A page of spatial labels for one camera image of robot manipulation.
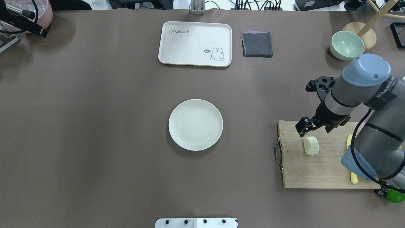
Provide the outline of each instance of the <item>green bowl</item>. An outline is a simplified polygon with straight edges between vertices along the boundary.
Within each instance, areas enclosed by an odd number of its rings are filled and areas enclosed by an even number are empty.
[[[333,35],[329,49],[332,55],[340,60],[352,60],[363,54],[364,43],[358,35],[340,31]]]

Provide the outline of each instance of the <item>brown table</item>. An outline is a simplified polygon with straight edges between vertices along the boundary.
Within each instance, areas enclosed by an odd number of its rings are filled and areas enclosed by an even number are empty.
[[[306,83],[339,77],[333,33],[373,13],[55,12],[49,35],[21,35],[0,54],[0,227],[154,227],[164,217],[237,217],[241,228],[402,227],[405,203],[372,190],[284,189],[274,161],[278,120],[311,116]],[[158,61],[166,21],[227,23],[227,68]],[[379,54],[403,77],[389,18]],[[271,31],[273,58],[243,57],[240,33]],[[189,152],[170,137],[171,111],[213,103],[224,131]],[[366,108],[353,113],[359,121]]]

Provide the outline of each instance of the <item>white rectangular tray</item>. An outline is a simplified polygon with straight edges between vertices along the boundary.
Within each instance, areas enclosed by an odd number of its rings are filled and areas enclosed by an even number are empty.
[[[232,29],[227,24],[166,22],[158,58],[164,64],[226,67],[231,50]]]

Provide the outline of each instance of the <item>pink bowl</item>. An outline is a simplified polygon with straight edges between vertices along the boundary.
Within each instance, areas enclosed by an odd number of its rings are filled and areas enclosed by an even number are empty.
[[[53,17],[53,11],[52,11],[52,7],[51,4],[49,3],[49,1],[47,1],[47,6],[44,10],[44,12],[39,15],[38,17],[38,21],[37,24],[42,26],[42,28],[46,29],[52,21],[52,17]],[[4,23],[11,31],[19,31],[21,29],[16,28],[10,24]]]

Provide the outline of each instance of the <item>wooden stand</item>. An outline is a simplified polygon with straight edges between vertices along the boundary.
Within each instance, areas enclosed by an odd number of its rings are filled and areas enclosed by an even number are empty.
[[[345,25],[342,30],[357,34],[363,40],[364,50],[370,50],[377,42],[377,35],[371,27],[373,27],[398,1],[399,0],[389,0],[367,24],[352,22]]]

